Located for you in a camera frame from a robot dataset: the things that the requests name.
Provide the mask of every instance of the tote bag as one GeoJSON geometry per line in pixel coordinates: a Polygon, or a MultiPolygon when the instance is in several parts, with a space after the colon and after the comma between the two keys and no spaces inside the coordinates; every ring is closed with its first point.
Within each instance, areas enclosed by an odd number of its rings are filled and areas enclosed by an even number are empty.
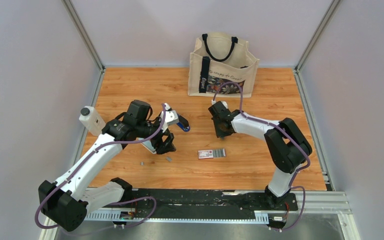
{"type": "MultiPolygon", "coordinates": [[[[245,98],[251,97],[260,60],[248,51],[249,43],[222,32],[203,34],[190,54],[189,96],[214,96],[223,83],[236,82],[245,98]]],[[[225,85],[219,94],[240,97],[236,85],[225,85]]]]}

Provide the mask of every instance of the white bottle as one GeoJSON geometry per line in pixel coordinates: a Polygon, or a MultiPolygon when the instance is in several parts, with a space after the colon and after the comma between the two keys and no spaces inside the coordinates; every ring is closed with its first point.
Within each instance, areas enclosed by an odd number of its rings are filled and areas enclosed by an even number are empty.
{"type": "Polygon", "coordinates": [[[105,122],[93,106],[85,106],[82,108],[78,119],[94,136],[102,134],[105,122]]]}

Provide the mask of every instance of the table surface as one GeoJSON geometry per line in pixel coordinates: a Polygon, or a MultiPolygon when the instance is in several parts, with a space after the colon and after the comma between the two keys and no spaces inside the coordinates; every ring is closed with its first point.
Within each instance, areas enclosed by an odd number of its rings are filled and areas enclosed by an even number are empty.
{"type": "MultiPolygon", "coordinates": [[[[176,152],[152,154],[141,144],[130,144],[115,156],[91,182],[105,185],[119,177],[134,188],[263,190],[269,184],[275,165],[267,145],[257,138],[235,133],[216,137],[208,108],[210,97],[188,96],[189,68],[107,68],[95,108],[108,122],[127,111],[137,99],[151,104],[152,119],[168,103],[191,126],[183,132],[170,126],[176,152]],[[198,150],[224,148],[227,157],[198,159],[198,150]]],[[[239,98],[217,97],[232,111],[239,98]]],[[[290,68],[259,68],[252,97],[244,98],[243,110],[268,120],[293,119],[313,147],[311,166],[296,177],[294,185],[307,190],[326,190],[313,139],[290,68]]],[[[83,154],[97,137],[88,133],[83,154]]]]}

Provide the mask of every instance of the white wall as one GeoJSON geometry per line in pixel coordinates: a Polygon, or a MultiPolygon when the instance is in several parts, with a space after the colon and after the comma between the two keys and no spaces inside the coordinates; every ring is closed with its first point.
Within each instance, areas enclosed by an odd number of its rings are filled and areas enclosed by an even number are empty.
{"type": "Polygon", "coordinates": [[[73,0],[105,65],[188,66],[195,39],[226,32],[262,66],[295,66],[332,0],[73,0]]]}
{"type": "Polygon", "coordinates": [[[336,189],[384,239],[384,1],[342,1],[302,76],[336,189]]]}
{"type": "Polygon", "coordinates": [[[0,1],[0,239],[39,237],[38,187],[72,163],[98,78],[61,1],[0,1]]]}

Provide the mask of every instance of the black bag handle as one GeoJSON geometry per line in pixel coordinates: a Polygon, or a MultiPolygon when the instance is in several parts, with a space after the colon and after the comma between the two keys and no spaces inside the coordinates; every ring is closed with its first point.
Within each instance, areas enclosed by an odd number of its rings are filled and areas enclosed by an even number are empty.
{"type": "Polygon", "coordinates": [[[235,47],[235,44],[238,43],[238,38],[235,37],[235,36],[232,36],[232,45],[230,46],[229,54],[228,54],[225,58],[223,58],[223,59],[217,59],[217,58],[215,58],[215,57],[211,54],[211,52],[210,52],[210,49],[209,49],[208,44],[207,44],[207,37],[208,37],[208,34],[207,34],[207,33],[204,33],[204,34],[202,35],[202,40],[204,41],[206,52],[208,53],[208,55],[209,55],[214,61],[217,61],[217,62],[224,62],[224,61],[226,61],[226,60],[231,56],[231,54],[232,54],[232,52],[233,52],[233,48],[235,47]]]}

